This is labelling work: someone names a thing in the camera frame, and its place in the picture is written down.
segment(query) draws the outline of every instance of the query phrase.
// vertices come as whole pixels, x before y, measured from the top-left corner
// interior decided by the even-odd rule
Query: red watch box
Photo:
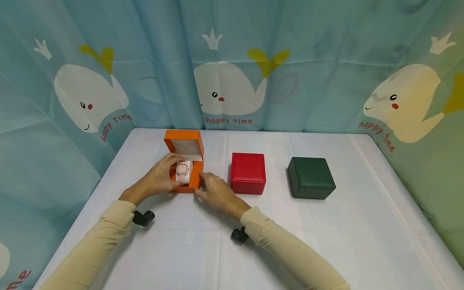
[[[232,153],[231,188],[235,193],[263,194],[264,154]]]

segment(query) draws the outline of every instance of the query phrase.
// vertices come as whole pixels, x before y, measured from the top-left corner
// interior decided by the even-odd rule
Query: curtain
[[[369,134],[464,265],[461,0],[0,1],[0,287],[132,129]]]

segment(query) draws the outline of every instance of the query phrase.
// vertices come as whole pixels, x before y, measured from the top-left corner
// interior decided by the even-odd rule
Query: beige sleeve
[[[304,289],[350,289],[345,279],[323,257],[263,215],[257,207],[246,211],[240,223],[256,245],[271,253]]]
[[[89,289],[108,256],[128,235],[134,211],[135,205],[132,203],[114,201],[40,289]]]

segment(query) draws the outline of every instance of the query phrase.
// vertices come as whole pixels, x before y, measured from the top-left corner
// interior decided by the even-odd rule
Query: black clamp
[[[148,226],[154,218],[155,214],[152,211],[146,211],[145,214],[135,211],[132,221],[139,226]]]
[[[248,239],[248,235],[245,233],[245,227],[243,226],[240,230],[235,229],[232,232],[231,239],[236,241],[237,243],[244,243]]]

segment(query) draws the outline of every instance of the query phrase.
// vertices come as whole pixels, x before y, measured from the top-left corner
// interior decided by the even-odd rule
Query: hand
[[[206,191],[196,188],[195,195],[212,207],[240,221],[242,215],[251,207],[236,196],[230,186],[219,176],[211,172],[201,172],[200,176],[204,181]]]
[[[174,164],[183,161],[185,158],[179,154],[169,153],[164,156],[153,165],[145,176],[126,189],[119,200],[126,200],[138,206],[149,196],[178,188],[182,183],[172,181],[169,177],[169,170]]]

